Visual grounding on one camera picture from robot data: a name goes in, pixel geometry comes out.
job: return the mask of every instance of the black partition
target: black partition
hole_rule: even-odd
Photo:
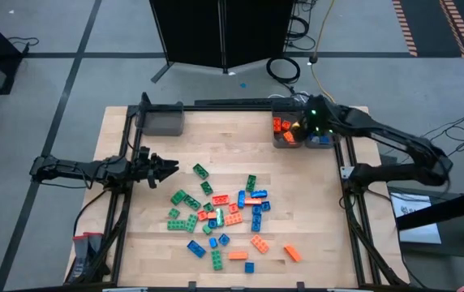
[[[167,62],[223,68],[282,55],[294,0],[149,0]]]

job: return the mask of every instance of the blue lego brick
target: blue lego brick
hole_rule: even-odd
[[[329,137],[328,136],[321,136],[319,137],[319,141],[321,144],[329,144]]]
[[[261,224],[261,214],[254,214],[251,218],[251,221]]]
[[[246,197],[245,191],[239,191],[239,194],[238,194],[238,207],[240,207],[240,208],[245,207],[245,197]]]
[[[223,247],[226,247],[226,245],[229,244],[230,242],[230,238],[226,236],[226,234],[222,234],[218,240],[219,240],[219,243],[223,245]]]
[[[270,211],[270,209],[271,209],[270,202],[265,201],[265,202],[261,203],[261,209],[263,209],[263,212]]]
[[[211,248],[216,248],[217,247],[217,240],[215,238],[209,238],[208,243],[210,243]]]
[[[250,194],[251,198],[266,198],[267,196],[268,196],[268,191],[266,190],[253,191]]]
[[[251,206],[251,213],[254,214],[254,215],[261,214],[261,206],[259,206],[259,205]]]
[[[260,224],[260,223],[252,222],[252,223],[251,223],[251,230],[252,230],[253,232],[259,232],[259,231],[261,231],[261,224]]]
[[[245,273],[253,273],[253,272],[254,272],[254,263],[246,262]]]
[[[191,240],[187,247],[194,252],[195,255],[197,255],[199,258],[202,258],[203,255],[205,254],[205,249],[203,249],[197,242],[194,240]]]
[[[217,227],[217,220],[216,219],[208,219],[208,227],[214,229]]]

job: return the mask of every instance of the metal extrusion frame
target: metal extrusion frame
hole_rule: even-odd
[[[186,111],[271,111],[272,107],[270,105],[189,105],[189,106],[184,106],[184,110]],[[298,110],[298,108],[293,107],[289,108],[289,110]],[[124,125],[124,130],[123,130],[123,135],[122,135],[122,141],[121,141],[121,146],[120,146],[120,155],[125,155],[128,147],[128,138],[131,133],[131,125],[132,125],[132,120],[133,117],[136,116],[139,113],[138,111],[138,106],[137,105],[129,105],[127,107],[127,116],[126,116],[126,122]],[[140,148],[140,139],[142,136],[142,131],[138,127],[135,132],[135,139],[133,141],[133,149],[132,149],[132,158],[136,158],[138,156],[138,151],[137,149]],[[341,137],[335,138],[335,144],[334,144],[334,151],[335,151],[335,156],[337,158],[337,163],[338,163],[338,172],[339,172],[339,178],[341,178],[340,174],[340,167],[344,166],[344,158],[342,154],[342,147],[340,145],[340,140]],[[347,143],[347,148],[348,148],[348,153],[349,153],[349,158],[350,158],[350,163],[353,165],[356,163],[356,156],[354,153],[354,147],[353,147],[353,141],[351,138],[346,138],[346,143]],[[347,193],[347,189],[344,186],[344,183],[342,183],[342,194],[344,196],[344,204],[345,206],[348,206],[351,204],[350,202],[350,197]],[[126,228],[127,228],[127,219],[129,216],[129,208],[131,207],[131,196],[132,196],[132,188],[133,188],[133,183],[130,182],[130,184],[127,186],[126,190],[121,193],[112,193],[111,198],[110,198],[110,205],[108,207],[108,213],[106,216],[106,223],[105,223],[105,232],[104,232],[104,241],[101,246],[101,252],[100,254],[96,257],[96,259],[93,261],[94,266],[90,268],[88,271],[89,275],[84,278],[84,282],[80,283],[73,283],[70,285],[64,285],[64,286],[55,286],[55,287],[44,287],[44,288],[36,288],[36,289],[28,289],[28,290],[18,290],[19,292],[22,291],[27,291],[27,292],[49,292],[49,291],[71,291],[71,292],[77,292],[77,291],[83,291],[83,292],[91,292],[91,291],[111,291],[111,289],[117,288],[118,287],[118,276],[120,274],[120,266],[122,263],[122,252],[123,252],[123,247],[124,247],[124,240],[126,236]],[[117,222],[114,224],[114,218],[115,218],[115,213],[117,212],[117,203],[118,203],[118,197],[120,195],[124,195],[124,201],[122,203],[122,211],[120,213],[119,219]],[[372,238],[370,234],[370,226],[369,226],[369,221],[367,217],[367,207],[365,205],[365,201],[361,199],[357,199],[357,205],[360,208],[360,218],[363,224],[363,232],[367,235],[369,238],[370,242],[372,243]],[[353,212],[351,209],[346,210],[346,215],[348,219],[348,225],[349,225],[349,220],[350,216],[352,214],[349,214],[349,212]],[[374,283],[366,283],[365,278],[363,275],[363,264],[362,264],[362,259],[361,259],[361,254],[360,254],[360,249],[359,249],[359,238],[358,236],[353,232],[353,230],[347,226],[350,232],[350,242],[351,242],[351,249],[353,252],[353,262],[354,262],[354,270],[356,272],[356,278],[357,282],[359,285],[359,289],[364,289],[364,290],[373,290],[373,291],[403,291],[403,292],[426,292],[426,291],[432,291],[432,292],[443,292],[443,290],[428,290],[428,289],[420,289],[420,288],[414,288],[414,287],[409,287],[409,286],[387,286],[387,285],[381,285],[379,281],[374,281],[374,280],[379,280],[380,279],[380,274],[378,273],[378,268],[376,267],[376,264],[374,263],[374,259],[372,259],[370,256],[370,265],[371,265],[371,271],[372,273],[376,273],[377,276],[372,275],[372,279]],[[106,255],[107,251],[111,248],[111,246],[114,243],[114,240],[117,240],[116,242],[116,249],[115,249],[115,254],[114,254],[114,262],[112,266],[112,274],[110,281],[102,281],[102,279],[96,278],[96,271],[100,268],[102,264],[105,264],[106,262]],[[208,292],[218,292],[218,291],[244,291],[244,292],[293,292],[293,291],[346,291],[343,289],[314,289],[314,288],[305,288],[305,285],[303,282],[296,282],[296,287],[291,289],[291,288],[247,288],[247,287],[216,287],[216,288],[196,288],[196,283],[193,281],[190,281],[188,283],[187,287],[143,287],[141,288],[142,291],[148,291],[148,292],[170,292],[170,291],[208,291]]]

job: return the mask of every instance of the floor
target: floor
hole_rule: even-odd
[[[313,37],[328,4],[319,0],[313,11]],[[87,24],[91,28],[90,15],[95,21],[86,30]],[[264,62],[234,68],[236,75],[175,64],[154,84],[150,79],[164,66],[162,58],[81,59],[75,54],[161,52],[151,9],[144,0],[0,0],[0,31],[6,37],[38,37],[41,42],[31,48],[32,53],[72,53],[24,59],[11,94],[0,96],[0,264],[28,191],[29,167],[47,139],[56,157],[90,161],[104,108],[137,104],[142,92],[155,103],[185,104],[288,94],[266,74]],[[337,0],[320,50],[408,52],[393,5],[382,0]],[[303,69],[295,88],[317,94],[307,60],[295,60]],[[294,70],[279,62],[274,68],[287,75]],[[376,120],[403,131],[421,135],[464,116],[463,58],[322,58],[316,69],[338,102],[367,105]],[[58,105],[66,105],[64,112]],[[63,114],[61,123],[52,125],[57,113]],[[49,134],[51,126],[58,126],[55,137]],[[457,146],[443,138],[436,145],[446,152]],[[389,155],[399,161],[404,158],[396,152]],[[464,192],[464,152],[451,158],[451,192]],[[6,290],[62,283],[83,193],[39,188]],[[407,254],[406,261],[429,287],[464,285],[464,259]]]

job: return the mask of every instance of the red lego brick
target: red lego brick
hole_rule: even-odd
[[[273,118],[273,131],[276,133],[281,131],[281,118]]]
[[[207,220],[207,213],[206,213],[205,211],[203,211],[203,210],[202,210],[202,211],[199,211],[199,212],[198,212],[198,219],[199,219],[200,221],[205,221],[205,220]]]
[[[229,203],[229,196],[228,195],[215,195],[213,197],[213,205],[218,206],[222,204],[228,204]]]
[[[282,128],[282,130],[284,130],[284,131],[288,131],[288,130],[290,129],[290,126],[291,126],[291,123],[288,122],[288,121],[284,121],[284,122],[282,122],[282,124],[281,124],[281,128]]]
[[[230,214],[234,214],[236,212],[239,212],[239,207],[236,203],[232,203],[229,205],[229,212]]]
[[[284,140],[288,143],[295,143],[294,136],[291,134],[291,132],[287,131],[284,133]]]
[[[261,252],[261,253],[265,253],[266,251],[268,251],[269,249],[269,246],[268,244],[259,236],[259,235],[255,235],[254,238],[251,239],[251,243],[257,247],[257,249]]]
[[[241,222],[243,222],[243,217],[241,216],[241,213],[235,213],[225,216],[225,225],[227,226]]]

